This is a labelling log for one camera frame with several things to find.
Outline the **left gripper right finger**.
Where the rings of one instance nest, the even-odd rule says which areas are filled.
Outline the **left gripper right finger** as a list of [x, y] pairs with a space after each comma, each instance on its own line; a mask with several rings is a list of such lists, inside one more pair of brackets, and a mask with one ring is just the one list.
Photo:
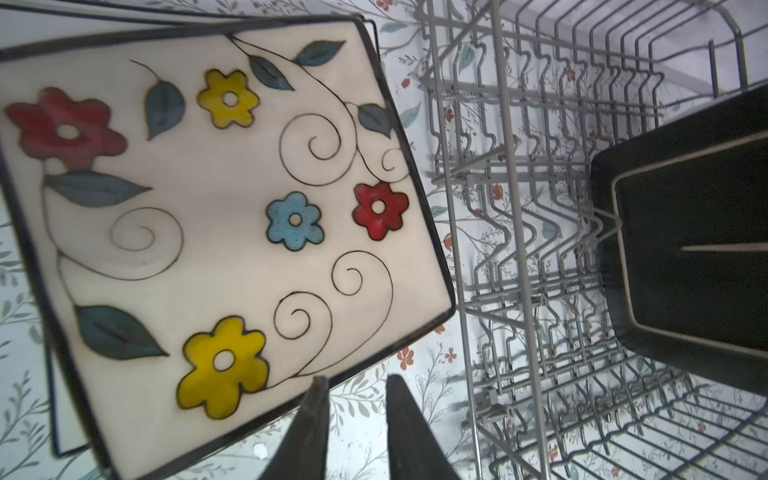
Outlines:
[[386, 382], [390, 478], [458, 479], [400, 375]]

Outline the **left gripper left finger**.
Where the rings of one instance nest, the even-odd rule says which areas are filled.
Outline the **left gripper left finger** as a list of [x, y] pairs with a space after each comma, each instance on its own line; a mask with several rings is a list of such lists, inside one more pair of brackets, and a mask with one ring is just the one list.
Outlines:
[[316, 376], [259, 479], [324, 479], [329, 415], [329, 380]]

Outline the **black square plate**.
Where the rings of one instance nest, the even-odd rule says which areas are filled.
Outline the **black square plate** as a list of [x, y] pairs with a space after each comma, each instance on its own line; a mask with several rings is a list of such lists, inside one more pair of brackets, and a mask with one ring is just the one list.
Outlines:
[[99, 462], [160, 479], [455, 311], [364, 22], [1, 53], [1, 184]]
[[597, 154], [597, 265], [628, 350], [767, 392], [767, 90], [718, 99]]

